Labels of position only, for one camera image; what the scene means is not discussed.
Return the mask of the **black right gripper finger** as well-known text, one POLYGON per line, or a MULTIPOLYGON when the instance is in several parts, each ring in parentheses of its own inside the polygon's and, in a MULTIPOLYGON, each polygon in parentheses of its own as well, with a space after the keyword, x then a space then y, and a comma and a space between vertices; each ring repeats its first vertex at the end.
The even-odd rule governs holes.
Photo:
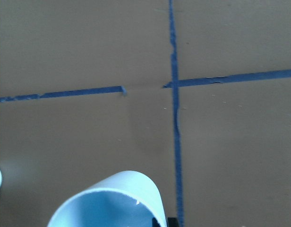
MULTIPOLYGON (((166 219, 167 227, 179 227, 179 221, 175 217, 168 217, 166 219)), ((162 227, 162 225, 157 221, 156 218, 152 218, 152 227, 162 227)))

